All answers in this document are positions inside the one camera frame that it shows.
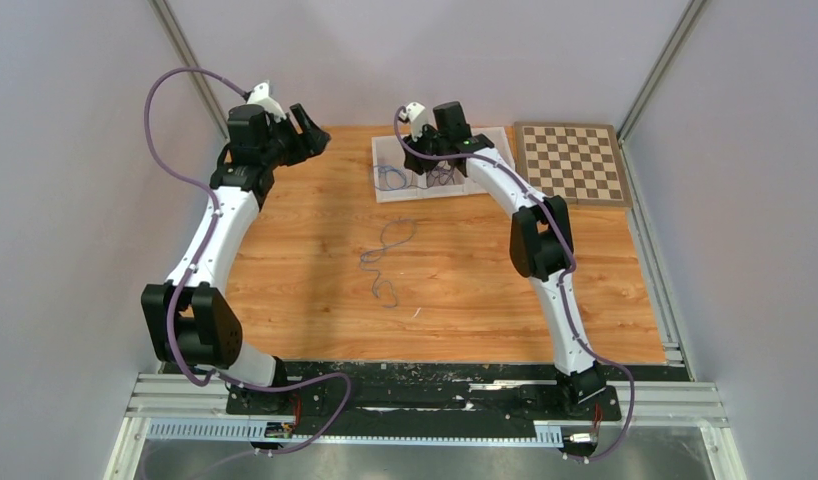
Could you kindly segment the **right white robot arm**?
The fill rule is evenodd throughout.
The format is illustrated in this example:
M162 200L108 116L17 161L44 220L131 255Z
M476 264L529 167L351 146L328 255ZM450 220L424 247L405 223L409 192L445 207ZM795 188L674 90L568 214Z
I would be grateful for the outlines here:
M549 197L509 165L493 141L467 124L459 102L429 110L417 102L401 106L393 125L405 165L416 173L446 163L488 193L510 218L509 256L532 285L553 344L556 403L569 417L581 417L606 389L576 304L572 229L566 201Z

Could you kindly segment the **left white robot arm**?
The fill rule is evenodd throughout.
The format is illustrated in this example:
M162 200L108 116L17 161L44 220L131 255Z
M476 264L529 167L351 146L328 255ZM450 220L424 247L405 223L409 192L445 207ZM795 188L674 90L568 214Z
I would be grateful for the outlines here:
M291 388L283 361L243 338L242 325L225 298L242 240L262 210L280 166L324 152L331 137L301 104L278 118L256 103L230 110L230 140L209 182L207 207L194 237L161 284L148 284L141 306L157 358L185 372L197 367L252 391L267 414L285 410Z

